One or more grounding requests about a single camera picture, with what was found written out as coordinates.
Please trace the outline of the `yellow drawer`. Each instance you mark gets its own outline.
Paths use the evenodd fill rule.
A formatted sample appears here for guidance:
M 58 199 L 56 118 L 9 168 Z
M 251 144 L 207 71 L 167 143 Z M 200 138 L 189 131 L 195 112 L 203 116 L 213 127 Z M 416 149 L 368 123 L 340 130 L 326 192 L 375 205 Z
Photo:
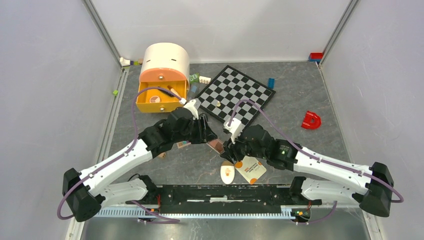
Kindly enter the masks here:
M 181 97 L 187 98 L 187 91 L 189 84 L 186 80 L 182 81 L 164 81 L 164 82 L 140 82 L 138 91 L 145 88 L 161 87 L 168 89 L 168 86 L 173 87 Z M 161 102 L 150 103 L 149 100 L 152 96 L 159 96 Z M 176 97 L 170 97 L 158 89 L 149 89 L 141 93 L 136 100 L 136 106 L 142 113 L 167 113 L 175 110 L 178 107 L 182 107 L 179 100 Z

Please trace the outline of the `wooden handle makeup brush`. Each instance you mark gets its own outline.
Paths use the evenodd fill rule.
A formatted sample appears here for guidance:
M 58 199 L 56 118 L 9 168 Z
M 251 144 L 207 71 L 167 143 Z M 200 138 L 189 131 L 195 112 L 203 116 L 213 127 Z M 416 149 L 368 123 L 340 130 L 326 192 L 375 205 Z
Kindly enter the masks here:
M 178 98 L 181 98 L 180 94 L 170 85 L 167 86 L 167 88 L 173 93 L 175 94 Z

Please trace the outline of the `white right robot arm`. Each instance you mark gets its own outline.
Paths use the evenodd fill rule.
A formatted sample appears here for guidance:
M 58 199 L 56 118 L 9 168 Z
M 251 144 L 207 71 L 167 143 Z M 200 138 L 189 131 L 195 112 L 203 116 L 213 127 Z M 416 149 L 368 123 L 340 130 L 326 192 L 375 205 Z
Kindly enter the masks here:
M 245 157 L 263 159 L 278 170 L 306 173 L 316 180 L 295 177 L 289 199 L 295 204 L 321 201 L 355 204 L 363 211 L 387 218 L 390 215 L 394 180 L 389 168 L 380 162 L 373 165 L 352 164 L 316 153 L 298 143 L 272 137 L 260 125 L 244 128 L 226 123 L 223 131 L 230 134 L 223 144 L 221 157 L 236 164 Z

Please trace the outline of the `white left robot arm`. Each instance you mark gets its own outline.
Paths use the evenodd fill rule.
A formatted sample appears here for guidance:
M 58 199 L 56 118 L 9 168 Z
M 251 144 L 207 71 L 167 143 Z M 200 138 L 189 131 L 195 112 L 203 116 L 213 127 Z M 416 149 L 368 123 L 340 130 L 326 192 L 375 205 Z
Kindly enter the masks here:
M 157 190 L 141 179 L 118 184 L 113 182 L 134 167 L 171 150 L 178 142 L 206 144 L 217 137 L 204 113 L 194 115 L 190 109 L 178 107 L 102 162 L 81 171 L 74 168 L 67 170 L 63 175 L 63 199 L 57 209 L 58 218 L 65 219 L 61 214 L 64 203 L 71 210 L 69 217 L 77 222 L 85 222 L 102 208 L 117 203 L 138 200 L 145 204 L 153 203 Z

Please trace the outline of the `black tube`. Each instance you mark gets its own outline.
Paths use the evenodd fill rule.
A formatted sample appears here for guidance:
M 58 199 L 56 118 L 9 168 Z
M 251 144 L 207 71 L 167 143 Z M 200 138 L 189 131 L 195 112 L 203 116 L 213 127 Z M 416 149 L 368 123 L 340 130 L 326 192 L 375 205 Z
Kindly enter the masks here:
M 165 94 L 165 95 L 167 95 L 167 96 L 170 96 L 171 98 L 172 97 L 175 97 L 175 95 L 169 90 L 169 89 L 165 89 L 165 88 L 162 88 L 162 87 L 158 87 L 158 90 L 160 91 L 160 92 L 162 92 L 163 94 Z

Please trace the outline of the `small round pink jar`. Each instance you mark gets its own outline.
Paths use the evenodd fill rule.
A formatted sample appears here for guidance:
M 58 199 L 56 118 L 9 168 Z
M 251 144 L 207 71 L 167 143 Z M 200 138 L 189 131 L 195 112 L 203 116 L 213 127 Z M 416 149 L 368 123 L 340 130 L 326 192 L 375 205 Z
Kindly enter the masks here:
M 160 103 L 161 102 L 161 98 L 159 96 L 157 96 L 157 95 L 154 95 L 154 96 L 152 96 L 149 99 L 149 102 L 150 103 Z

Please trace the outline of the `white orange sachet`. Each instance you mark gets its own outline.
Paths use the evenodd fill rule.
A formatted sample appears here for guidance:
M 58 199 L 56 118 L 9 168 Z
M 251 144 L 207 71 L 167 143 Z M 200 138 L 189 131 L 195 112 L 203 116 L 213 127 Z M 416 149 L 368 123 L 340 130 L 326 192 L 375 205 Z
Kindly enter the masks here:
M 257 158 L 251 156 L 245 156 L 243 160 L 237 161 L 234 167 L 250 185 L 255 184 L 267 171 Z

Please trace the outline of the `colourful eyeshadow palette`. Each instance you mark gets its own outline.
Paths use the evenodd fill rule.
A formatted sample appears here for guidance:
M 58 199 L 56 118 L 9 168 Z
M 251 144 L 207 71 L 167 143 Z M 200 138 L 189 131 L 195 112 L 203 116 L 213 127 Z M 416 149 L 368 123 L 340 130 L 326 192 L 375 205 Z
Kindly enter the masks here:
M 176 146 L 177 146 L 178 149 L 180 149 L 180 148 L 187 147 L 190 144 L 191 143 L 189 141 L 181 141 L 181 142 L 177 142 Z

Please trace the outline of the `pink brown blush palette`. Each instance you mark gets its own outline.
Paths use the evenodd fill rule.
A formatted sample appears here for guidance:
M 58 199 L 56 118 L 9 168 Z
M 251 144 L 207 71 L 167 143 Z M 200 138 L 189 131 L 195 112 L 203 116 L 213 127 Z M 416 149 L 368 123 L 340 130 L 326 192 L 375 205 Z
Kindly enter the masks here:
M 223 142 L 218 138 L 209 141 L 207 144 L 218 154 L 222 154 L 225 151 Z

